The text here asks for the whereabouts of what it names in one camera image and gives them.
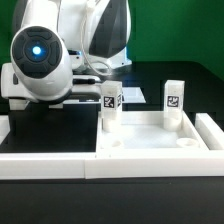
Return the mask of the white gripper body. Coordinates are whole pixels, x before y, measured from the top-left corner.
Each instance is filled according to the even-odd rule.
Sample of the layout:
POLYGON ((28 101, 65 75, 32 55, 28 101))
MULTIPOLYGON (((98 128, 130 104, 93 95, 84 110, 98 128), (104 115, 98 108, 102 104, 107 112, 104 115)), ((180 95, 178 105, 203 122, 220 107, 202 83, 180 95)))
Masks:
POLYGON ((18 104, 24 101, 47 104, 60 104, 65 100, 99 100, 101 97, 100 84, 98 78, 83 78, 75 75, 73 77, 75 85, 66 96, 53 101, 40 100, 34 97, 25 86, 19 81, 14 73, 11 63, 5 63, 1 70, 1 96, 10 102, 17 100, 18 104))

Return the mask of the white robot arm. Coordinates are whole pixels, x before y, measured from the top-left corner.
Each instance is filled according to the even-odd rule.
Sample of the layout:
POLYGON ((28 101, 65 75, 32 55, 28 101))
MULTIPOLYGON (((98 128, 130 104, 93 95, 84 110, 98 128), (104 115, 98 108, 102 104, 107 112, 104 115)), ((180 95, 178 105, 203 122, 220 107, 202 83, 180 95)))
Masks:
POLYGON ((110 75, 131 64, 128 0, 18 0, 13 31, 6 99, 57 104, 72 93, 75 71, 110 75))

